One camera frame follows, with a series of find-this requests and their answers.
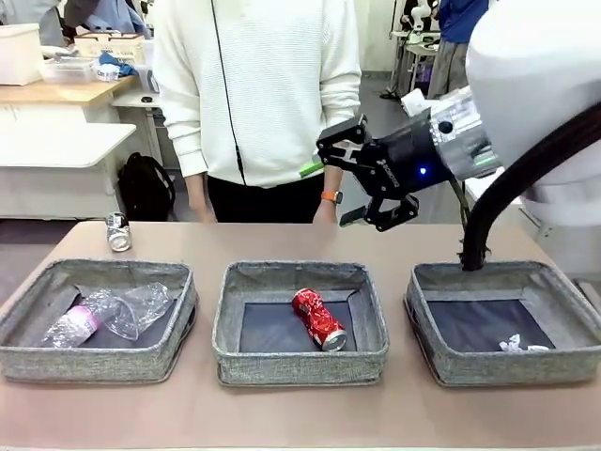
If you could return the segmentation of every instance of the person's left hand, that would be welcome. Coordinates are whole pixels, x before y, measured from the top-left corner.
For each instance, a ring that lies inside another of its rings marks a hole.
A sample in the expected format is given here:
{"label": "person's left hand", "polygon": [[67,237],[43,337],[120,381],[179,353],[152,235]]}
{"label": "person's left hand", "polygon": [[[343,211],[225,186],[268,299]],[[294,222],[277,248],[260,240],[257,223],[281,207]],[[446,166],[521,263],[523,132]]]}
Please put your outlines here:
{"label": "person's left hand", "polygon": [[323,200],[321,204],[319,204],[319,208],[313,218],[313,224],[338,224],[336,206],[333,202]]}

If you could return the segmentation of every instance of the person in white sweater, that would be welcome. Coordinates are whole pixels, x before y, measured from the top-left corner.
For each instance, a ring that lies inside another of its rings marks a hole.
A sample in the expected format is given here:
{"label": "person in white sweater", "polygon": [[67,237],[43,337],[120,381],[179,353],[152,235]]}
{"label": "person in white sweater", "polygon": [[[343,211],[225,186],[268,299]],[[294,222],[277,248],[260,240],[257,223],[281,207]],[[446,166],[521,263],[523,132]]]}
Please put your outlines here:
{"label": "person in white sweater", "polygon": [[353,0],[157,0],[154,17],[165,125],[200,221],[336,222],[340,169],[301,172],[359,108]]}

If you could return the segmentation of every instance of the green object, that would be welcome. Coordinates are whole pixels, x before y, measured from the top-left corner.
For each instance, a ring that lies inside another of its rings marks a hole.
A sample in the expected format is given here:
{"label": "green object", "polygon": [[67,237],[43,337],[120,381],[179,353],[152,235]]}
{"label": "green object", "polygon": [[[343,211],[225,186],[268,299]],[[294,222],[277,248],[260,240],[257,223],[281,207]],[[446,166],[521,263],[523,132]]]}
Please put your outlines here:
{"label": "green object", "polygon": [[311,164],[307,164],[300,171],[300,177],[302,179],[304,179],[306,177],[309,177],[311,174],[314,174],[315,172],[320,171],[323,168],[324,168],[323,163],[311,163]]}

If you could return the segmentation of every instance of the beige tabletop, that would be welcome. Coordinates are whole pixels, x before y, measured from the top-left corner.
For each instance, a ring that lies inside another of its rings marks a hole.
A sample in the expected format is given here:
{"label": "beige tabletop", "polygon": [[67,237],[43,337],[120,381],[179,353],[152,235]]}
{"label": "beige tabletop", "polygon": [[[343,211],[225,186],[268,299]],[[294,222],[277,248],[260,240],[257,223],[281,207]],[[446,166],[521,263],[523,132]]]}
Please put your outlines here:
{"label": "beige tabletop", "polygon": [[[200,317],[172,378],[147,387],[0,382],[0,447],[551,447],[601,443],[601,385],[444,389],[430,376],[402,298],[411,268],[456,261],[461,230],[364,226],[134,224],[119,258],[193,267]],[[547,260],[517,229],[496,230],[495,259]],[[48,261],[113,257],[101,223],[82,223]],[[231,389],[219,385],[210,332],[223,271],[239,259],[359,261],[384,303],[391,347],[373,387]]]}
{"label": "beige tabletop", "polygon": [[0,105],[63,104],[87,106],[115,91],[133,84],[135,77],[122,78],[118,82],[94,82],[62,85],[43,81],[26,86],[0,86]]}

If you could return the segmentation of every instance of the crushed red can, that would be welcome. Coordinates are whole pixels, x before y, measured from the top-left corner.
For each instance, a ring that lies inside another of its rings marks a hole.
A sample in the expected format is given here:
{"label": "crushed red can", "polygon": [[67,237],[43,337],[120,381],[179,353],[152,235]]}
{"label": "crushed red can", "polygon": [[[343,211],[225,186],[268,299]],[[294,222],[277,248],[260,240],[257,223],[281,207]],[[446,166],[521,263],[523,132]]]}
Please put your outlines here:
{"label": "crushed red can", "polygon": [[319,293],[309,288],[300,290],[292,298],[292,308],[322,350],[336,352],[345,346],[347,331],[328,311]]}

